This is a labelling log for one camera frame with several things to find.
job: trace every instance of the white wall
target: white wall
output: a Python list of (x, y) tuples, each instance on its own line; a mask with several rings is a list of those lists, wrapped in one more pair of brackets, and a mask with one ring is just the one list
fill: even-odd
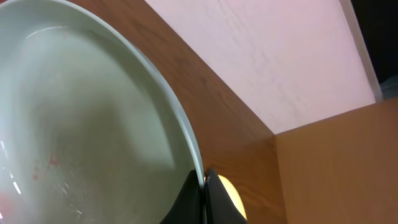
[(375, 102), (338, 0), (146, 0), (274, 132)]

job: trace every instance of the brown panel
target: brown panel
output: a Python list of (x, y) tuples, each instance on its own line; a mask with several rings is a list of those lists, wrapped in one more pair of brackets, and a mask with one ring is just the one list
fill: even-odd
[(193, 126), (205, 168), (240, 193), (249, 223), (286, 223), (273, 133), (144, 0), (74, 0), (160, 70)]
[(398, 223), (398, 98), (276, 142), (290, 224)]

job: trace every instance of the wall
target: wall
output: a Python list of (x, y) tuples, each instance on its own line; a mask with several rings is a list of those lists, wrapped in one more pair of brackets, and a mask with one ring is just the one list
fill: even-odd
[(289, 224), (398, 223), (398, 98), (276, 135)]
[(375, 102), (338, 0), (146, 1), (274, 133)]

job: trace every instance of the plate surface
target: plate surface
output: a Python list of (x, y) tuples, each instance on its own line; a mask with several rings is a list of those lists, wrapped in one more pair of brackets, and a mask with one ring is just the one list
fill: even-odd
[(0, 223), (159, 223), (201, 166), (170, 87), (94, 19), (0, 7)]

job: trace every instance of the brown table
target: brown table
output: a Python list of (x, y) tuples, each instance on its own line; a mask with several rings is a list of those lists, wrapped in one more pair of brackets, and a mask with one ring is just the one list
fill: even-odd
[(205, 169), (234, 184), (248, 222), (286, 223), (274, 135), (231, 89), (144, 0), (72, 2), (113, 26), (160, 70), (188, 115)]

